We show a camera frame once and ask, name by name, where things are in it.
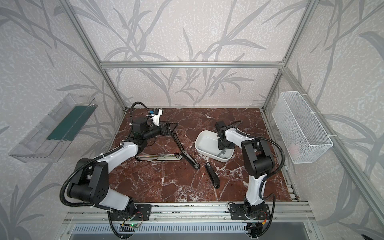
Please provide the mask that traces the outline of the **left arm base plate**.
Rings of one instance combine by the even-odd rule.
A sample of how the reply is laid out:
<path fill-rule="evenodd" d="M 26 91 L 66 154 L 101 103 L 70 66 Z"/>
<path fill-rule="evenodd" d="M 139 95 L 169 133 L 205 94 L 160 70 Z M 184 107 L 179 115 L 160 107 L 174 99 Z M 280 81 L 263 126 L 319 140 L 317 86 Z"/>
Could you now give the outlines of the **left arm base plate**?
<path fill-rule="evenodd" d="M 148 221 L 151 215 L 152 205 L 150 204 L 135 204 L 128 206 L 126 210 L 111 210 L 112 221 Z"/>

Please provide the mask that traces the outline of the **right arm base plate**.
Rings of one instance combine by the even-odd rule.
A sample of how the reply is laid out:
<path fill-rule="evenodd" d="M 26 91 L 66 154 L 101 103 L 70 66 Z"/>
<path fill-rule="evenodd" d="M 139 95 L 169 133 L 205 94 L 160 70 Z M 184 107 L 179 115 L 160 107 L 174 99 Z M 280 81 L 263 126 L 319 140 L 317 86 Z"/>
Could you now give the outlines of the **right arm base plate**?
<path fill-rule="evenodd" d="M 265 202 L 256 206 L 251 206 L 248 203 L 235 204 L 229 202 L 227 208 L 230 212 L 231 220 L 257 220 L 264 222 L 271 218 L 269 206 Z"/>

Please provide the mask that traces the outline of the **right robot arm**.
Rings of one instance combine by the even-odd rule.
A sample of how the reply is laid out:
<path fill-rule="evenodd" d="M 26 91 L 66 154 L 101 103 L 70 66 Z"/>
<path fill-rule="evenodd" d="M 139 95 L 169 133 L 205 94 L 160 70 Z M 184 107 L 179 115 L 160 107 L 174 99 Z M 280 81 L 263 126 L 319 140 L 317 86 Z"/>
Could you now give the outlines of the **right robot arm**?
<path fill-rule="evenodd" d="M 223 121 L 216 122 L 218 132 L 218 148 L 230 150 L 235 147 L 242 149 L 245 169 L 249 174 L 249 186 L 245 196 L 245 205 L 256 207 L 267 198 L 264 196 L 266 182 L 276 175 L 283 167 L 286 156 L 283 148 L 276 142 L 264 138 L 246 134 L 239 130 L 241 121 L 226 125 Z M 281 163 L 276 168 L 270 144 L 274 145 L 281 154 Z"/>

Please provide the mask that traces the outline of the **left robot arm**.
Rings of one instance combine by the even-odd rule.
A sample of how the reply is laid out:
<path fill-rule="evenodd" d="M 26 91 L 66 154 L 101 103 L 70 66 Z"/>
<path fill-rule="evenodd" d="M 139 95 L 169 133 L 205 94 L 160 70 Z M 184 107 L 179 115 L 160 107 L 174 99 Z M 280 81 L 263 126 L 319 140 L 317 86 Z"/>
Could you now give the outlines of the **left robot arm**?
<path fill-rule="evenodd" d="M 178 123 L 142 119 L 131 124 L 131 130 L 118 147 L 98 157 L 82 158 L 75 170 L 63 183 L 59 197 L 68 207 L 96 207 L 132 215 L 136 213 L 135 201 L 109 186 L 109 174 L 120 164 L 141 153 L 148 140 L 157 136 L 171 136 Z"/>

